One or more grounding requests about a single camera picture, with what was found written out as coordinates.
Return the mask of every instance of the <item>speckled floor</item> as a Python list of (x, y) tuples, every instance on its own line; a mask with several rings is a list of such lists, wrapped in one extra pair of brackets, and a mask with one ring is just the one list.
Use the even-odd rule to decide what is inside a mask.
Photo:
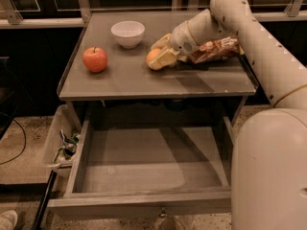
[[(244, 106), (234, 126), (236, 134), (242, 123), (251, 115), (267, 109), (266, 105)], [(9, 163), (0, 165), (0, 184), (45, 183), (49, 177), (49, 171), (42, 164), (43, 145), (48, 133), (48, 128), (53, 117), (20, 117), (16, 121), (21, 124), (26, 132), (27, 147), (24, 152)], [(7, 161), (19, 154), (23, 149), (24, 137), (21, 128), (12, 123), (5, 136), (0, 141), (0, 163)], [(57, 179), (55, 191), (61, 186), (62, 181)], [(15, 229), (32, 229), (33, 220), (39, 204), (37, 195), (10, 195), (0, 194), (0, 212), (14, 209), (19, 217)], [(165, 230), (171, 229), (231, 229), (231, 214), (207, 214), (195, 216), (174, 217), (179, 222), (177, 226), (173, 222), (164, 222)], [(125, 219), (97, 219), (63, 221), (58, 216), (46, 210), (41, 223), (42, 229), (162, 229), (164, 219), (152, 218), (125, 218)]]

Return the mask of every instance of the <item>open drawer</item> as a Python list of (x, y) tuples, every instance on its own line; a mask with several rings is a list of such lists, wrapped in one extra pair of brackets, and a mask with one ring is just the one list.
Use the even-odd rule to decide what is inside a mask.
[(207, 102), (94, 103), (66, 192), (48, 207), (63, 219), (230, 212), (231, 125)]

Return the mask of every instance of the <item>apple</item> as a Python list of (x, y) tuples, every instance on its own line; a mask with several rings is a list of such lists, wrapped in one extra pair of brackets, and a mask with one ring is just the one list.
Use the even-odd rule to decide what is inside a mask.
[(106, 52), (99, 47), (91, 47), (83, 52), (83, 63), (92, 73), (100, 73), (106, 69)]

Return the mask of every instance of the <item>white sneaker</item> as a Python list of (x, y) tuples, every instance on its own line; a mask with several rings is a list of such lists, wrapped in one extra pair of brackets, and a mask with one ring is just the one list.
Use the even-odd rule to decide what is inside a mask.
[(13, 230), (17, 224), (18, 215), (10, 210), (0, 215), (0, 230)]

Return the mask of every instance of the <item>white bowl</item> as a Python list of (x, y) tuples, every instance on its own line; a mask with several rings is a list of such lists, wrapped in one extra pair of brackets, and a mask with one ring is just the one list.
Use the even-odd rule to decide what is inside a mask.
[(145, 27), (137, 21), (122, 21), (113, 25), (111, 32), (117, 43), (126, 49), (132, 49), (142, 41)]

